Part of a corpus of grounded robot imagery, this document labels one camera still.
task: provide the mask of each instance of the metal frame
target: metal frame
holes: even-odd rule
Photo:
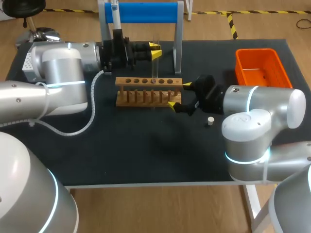
[[[184,3],[177,2],[177,23],[175,24],[175,36],[173,46],[175,74],[181,74],[181,55],[183,48],[183,22],[184,22]]]
[[[185,3],[188,13],[188,21],[191,21],[193,0],[185,0]]]
[[[99,19],[101,26],[102,42],[111,40],[109,25],[106,22],[105,16],[105,2],[108,0],[98,0]],[[182,57],[182,43],[183,43],[183,15],[184,3],[177,2],[177,22],[175,24],[173,59],[175,74],[181,74],[181,57]]]

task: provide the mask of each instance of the white cable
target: white cable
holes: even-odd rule
[[[61,132],[59,131],[58,129],[54,128],[52,125],[49,125],[48,123],[42,121],[42,120],[39,120],[39,119],[25,119],[25,120],[17,120],[17,121],[13,121],[13,122],[9,122],[9,123],[3,123],[3,124],[0,124],[0,128],[1,127],[5,127],[5,126],[8,126],[8,125],[13,125],[13,124],[18,124],[18,123],[22,123],[22,122],[29,122],[29,123],[38,123],[40,125],[43,125],[47,128],[49,128],[50,130],[52,130],[53,132],[61,135],[61,136],[64,136],[64,137],[70,137],[70,136],[75,136],[75,135],[78,135],[78,134],[81,134],[82,132],[84,132],[85,130],[87,130],[90,125],[92,124],[94,118],[95,118],[95,99],[94,99],[94,87],[95,87],[95,83],[97,81],[97,79],[104,73],[103,70],[99,71],[93,81],[92,81],[92,84],[91,84],[91,107],[92,107],[92,114],[91,114],[91,118],[89,119],[88,123],[80,130],[76,131],[76,132],[73,132],[73,133],[64,133],[64,132]]]

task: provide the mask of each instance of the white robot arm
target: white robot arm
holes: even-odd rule
[[[78,50],[55,48],[42,54],[46,84],[6,81],[0,85],[0,123],[72,114],[87,108]]]
[[[0,232],[76,233],[68,190],[19,140],[0,132]]]
[[[311,163],[310,142],[271,146],[280,131],[302,123],[306,110],[302,91],[231,86],[223,106],[229,115],[222,123],[225,156],[233,179],[280,182]]]

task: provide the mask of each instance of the wooden floor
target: wooden floor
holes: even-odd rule
[[[48,8],[96,10],[96,0],[47,0]],[[208,10],[309,10],[309,0],[194,0],[194,11]],[[239,39],[285,38],[311,85],[311,29],[295,24],[309,15],[234,15]],[[37,27],[57,29],[63,40],[99,41],[97,15],[41,13]],[[173,25],[123,25],[131,40],[173,39]],[[14,40],[25,29],[22,20],[0,22],[0,80],[4,80],[16,50]],[[184,40],[232,39],[226,17],[193,15],[184,22]],[[260,203],[269,198],[272,186],[257,187]],[[144,187],[76,190],[80,214],[79,233],[248,233],[243,195],[238,186]]]

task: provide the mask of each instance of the yellow black hazard tape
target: yellow black hazard tape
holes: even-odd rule
[[[195,11],[193,15],[214,14],[311,14],[311,11]]]
[[[44,9],[43,11],[48,11],[48,12],[98,13],[98,11],[89,11],[89,10],[72,10],[72,9]]]
[[[44,9],[47,12],[77,12],[77,13],[98,13],[98,11],[90,10],[74,10],[74,9]],[[209,15],[209,14],[311,14],[311,11],[195,11],[193,15]]]
[[[228,23],[229,23],[229,26],[230,26],[230,29],[231,29],[232,37],[233,37],[234,40],[237,40],[239,37],[238,37],[238,34],[237,34],[237,30],[235,29],[235,26],[233,24],[232,14],[227,14],[227,19],[228,19]]]

